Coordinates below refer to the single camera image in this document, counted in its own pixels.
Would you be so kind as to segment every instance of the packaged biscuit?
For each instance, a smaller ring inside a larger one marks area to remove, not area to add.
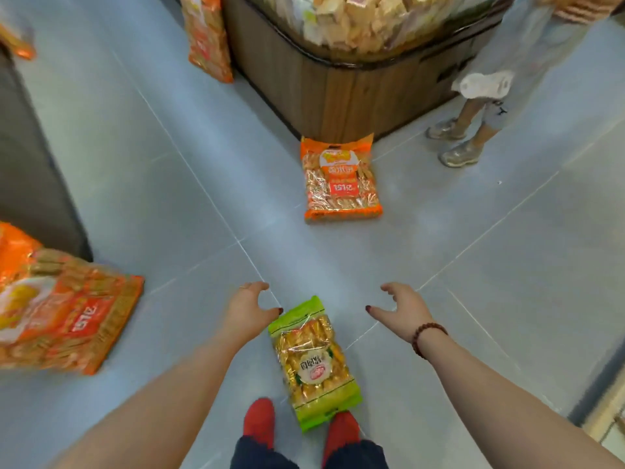
[[[277,318],[269,332],[303,432],[362,402],[318,297]]]
[[[373,135],[345,144],[302,138],[308,221],[366,219],[382,214],[371,172]]]
[[[93,375],[142,290],[139,276],[43,248],[0,222],[0,368]]]
[[[180,0],[189,61],[221,82],[234,82],[221,0]]]
[[[6,2],[0,4],[0,42],[13,54],[29,61],[37,55],[35,30],[26,18],[18,14]]]

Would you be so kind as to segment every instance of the dark pants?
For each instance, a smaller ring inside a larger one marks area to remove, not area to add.
[[[230,469],[298,469],[298,465],[243,436],[234,449]],[[382,448],[373,441],[363,440],[333,452],[323,469],[388,469],[388,466]]]

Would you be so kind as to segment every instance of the wooden display bin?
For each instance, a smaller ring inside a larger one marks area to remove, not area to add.
[[[511,0],[395,50],[356,55],[316,46],[260,0],[223,0],[232,56],[299,136],[379,139],[454,97],[458,71],[488,42]]]

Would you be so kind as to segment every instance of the hand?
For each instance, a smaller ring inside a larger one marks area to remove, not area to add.
[[[393,297],[397,311],[367,306],[367,312],[406,342],[412,342],[420,325],[435,322],[421,295],[407,284],[385,283],[380,288]]]
[[[258,336],[284,311],[281,307],[261,309],[258,296],[261,291],[268,290],[269,283],[257,281],[239,286],[226,307],[223,331],[240,347]]]

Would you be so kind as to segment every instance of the green snack bag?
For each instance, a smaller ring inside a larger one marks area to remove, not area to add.
[[[318,297],[277,318],[269,332],[303,432],[363,401]]]

